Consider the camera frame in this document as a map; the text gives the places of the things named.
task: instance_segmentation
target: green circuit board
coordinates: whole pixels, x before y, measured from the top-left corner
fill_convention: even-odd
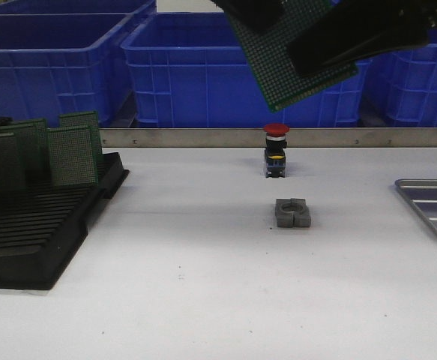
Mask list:
[[[53,186],[98,183],[97,162],[88,125],[48,130]]]
[[[0,133],[0,192],[26,189],[25,169],[13,133]]]
[[[88,125],[91,134],[91,147],[97,163],[103,161],[101,148],[100,125],[98,123],[98,112],[72,112],[60,115],[60,127]]]
[[[46,138],[46,129],[48,128],[45,118],[32,118],[30,120],[14,121],[12,125],[18,124],[33,124],[37,128],[38,147],[40,148],[40,155],[43,161],[43,168],[49,168],[48,162],[48,139]]]
[[[286,47],[330,8],[328,0],[283,0],[285,13],[263,35],[229,16],[263,96],[271,111],[279,111],[336,83],[354,76],[358,69],[347,64],[314,76],[299,76]]]
[[[35,124],[11,124],[0,126],[0,134],[12,133],[16,137],[19,155],[28,174],[44,172],[38,131]]]

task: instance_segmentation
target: blue plastic crate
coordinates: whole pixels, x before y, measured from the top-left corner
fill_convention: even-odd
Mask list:
[[[430,45],[376,57],[364,96],[396,127],[437,127],[437,31]]]
[[[360,61],[357,76],[271,113],[222,13],[150,16],[122,47],[143,127],[353,127],[369,64]]]
[[[107,126],[130,94],[120,43],[132,16],[0,16],[0,116],[14,119],[97,110]]]
[[[130,14],[135,25],[149,0],[12,0],[0,4],[0,14]]]

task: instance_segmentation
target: white workbench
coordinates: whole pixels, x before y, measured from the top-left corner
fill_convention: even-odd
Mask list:
[[[437,359],[437,238],[394,189],[437,148],[124,149],[49,292],[0,290],[0,359]],[[278,229],[303,197],[310,229]]]

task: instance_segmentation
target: black slotted tray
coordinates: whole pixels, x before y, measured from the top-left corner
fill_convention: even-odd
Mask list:
[[[51,289],[103,209],[128,175],[118,153],[105,154],[98,185],[53,187],[37,181],[27,191],[0,193],[0,288]]]

